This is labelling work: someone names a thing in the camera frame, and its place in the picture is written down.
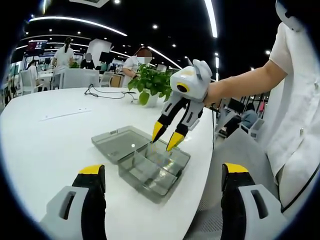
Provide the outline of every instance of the white lab coat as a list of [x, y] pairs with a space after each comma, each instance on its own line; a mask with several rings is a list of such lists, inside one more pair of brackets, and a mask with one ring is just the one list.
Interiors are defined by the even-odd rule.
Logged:
[[284, 23], [278, 27], [270, 60], [292, 81], [287, 112], [267, 147], [279, 197], [286, 206], [320, 162], [320, 64], [305, 30], [294, 32]]
[[37, 67], [34, 65], [31, 65], [28, 69], [31, 73], [31, 78], [33, 81], [36, 81], [38, 79], [38, 71], [37, 71]]
[[[129, 69], [129, 70], [132, 70], [134, 71], [135, 73], [138, 71], [138, 68], [139, 68], [139, 62], [138, 62], [138, 58], [136, 55], [134, 56], [131, 56], [129, 57], [124, 65], [123, 65], [123, 68], [122, 68], [122, 71], [123, 69]], [[124, 79], [123, 79], [123, 82], [122, 82], [122, 87], [123, 88], [127, 88], [128, 87], [128, 83], [130, 83], [131, 81], [131, 77], [127, 76], [127, 75], [124, 75]]]
[[71, 47], [68, 47], [65, 52], [65, 46], [59, 48], [54, 54], [54, 58], [56, 58], [56, 67], [54, 69], [54, 74], [60, 74], [65, 69], [69, 67], [70, 59], [74, 57], [74, 51]]

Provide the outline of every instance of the led light strip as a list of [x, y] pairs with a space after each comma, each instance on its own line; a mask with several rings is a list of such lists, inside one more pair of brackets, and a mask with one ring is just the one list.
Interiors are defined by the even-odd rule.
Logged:
[[214, 38], [217, 38], [218, 37], [217, 23], [215, 18], [214, 7], [212, 6], [212, 0], [204, 0], [204, 2], [209, 14], [212, 35]]
[[29, 43], [30, 42], [48, 42], [48, 40], [30, 40]]
[[215, 67], [218, 69], [219, 68], [219, 58], [215, 58]]
[[[46, 44], [65, 44], [64, 42], [47, 42]], [[78, 43], [70, 43], [71, 45], [81, 46], [81, 47], [89, 47], [88, 45], [78, 44]]]
[[15, 50], [22, 49], [22, 48], [26, 48], [26, 47], [28, 47], [28, 45], [19, 46], [19, 47], [17, 47]]
[[105, 25], [102, 25], [102, 24], [99, 24], [99, 23], [96, 23], [96, 22], [93, 22], [93, 21], [88, 21], [88, 20], [74, 18], [74, 17], [68, 17], [68, 16], [41, 16], [41, 17], [32, 18], [32, 19], [29, 20], [29, 22], [34, 22], [34, 21], [39, 21], [39, 20], [69, 20], [69, 21], [76, 21], [76, 22], [81, 22], [81, 23], [85, 23], [85, 24], [95, 25], [97, 27], [110, 30], [112, 32], [115, 32], [115, 33], [120, 34], [120, 35], [125, 36], [125, 37], [128, 36], [127, 34], [121, 32], [121, 31], [118, 31], [116, 29], [113, 29], [113, 28], [111, 28], [109, 26], [105, 26]]
[[126, 54], [121, 53], [121, 52], [117, 52], [117, 51], [112, 51], [112, 50], [110, 50], [110, 53], [119, 54], [119, 55], [122, 55], [122, 56], [125, 56], [125, 57], [130, 58], [130, 56], [129, 56], [129, 55], [126, 55]]
[[167, 56], [163, 55], [161, 52], [155, 50], [154, 48], [148, 46], [148, 49], [152, 50], [153, 52], [155, 52], [156, 54], [159, 54], [161, 57], [167, 59], [169, 62], [171, 62], [172, 64], [174, 64], [175, 66], [177, 66], [179, 69], [182, 69], [182, 67], [180, 67], [178, 64], [176, 64], [174, 61], [172, 61], [170, 58], [168, 58]]
[[46, 34], [46, 35], [28, 36], [28, 37], [22, 38], [20, 41], [27, 40], [27, 39], [34, 39], [34, 38], [42, 38], [42, 37], [71, 37], [71, 38], [91, 40], [91, 38], [84, 37], [84, 36], [75, 36], [75, 35], [67, 35], [67, 34]]
[[58, 51], [59, 49], [45, 49], [45, 51]]

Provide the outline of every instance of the transparent plastic container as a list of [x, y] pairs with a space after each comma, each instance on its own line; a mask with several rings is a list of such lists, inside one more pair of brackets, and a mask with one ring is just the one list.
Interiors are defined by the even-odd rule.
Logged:
[[112, 163], [118, 174], [138, 192], [160, 203], [173, 188], [187, 166], [190, 155], [167, 143], [151, 143], [151, 136], [132, 126], [92, 138], [93, 144]]

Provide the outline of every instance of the green leaves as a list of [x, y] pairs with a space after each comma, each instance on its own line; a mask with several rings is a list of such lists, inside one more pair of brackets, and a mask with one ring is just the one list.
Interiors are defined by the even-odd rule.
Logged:
[[139, 93], [141, 93], [144, 90], [145, 85], [142, 82], [139, 82], [136, 88], [138, 89]]
[[159, 97], [165, 96], [165, 101], [167, 101], [171, 94], [170, 87], [170, 77], [171, 72], [159, 72], [152, 69], [151, 66], [142, 64], [138, 70], [138, 77], [131, 80], [128, 84], [129, 90], [136, 88], [141, 93], [139, 100], [142, 105], [147, 104], [149, 96], [155, 96], [157, 93]]
[[149, 97], [150, 97], [149, 93], [147, 93], [147, 92], [145, 92], [145, 91], [141, 92], [141, 94], [140, 94], [140, 96], [139, 96], [139, 102], [140, 102], [140, 104], [141, 104], [142, 106], [146, 105], [147, 102], [148, 102], [148, 100], [149, 100]]

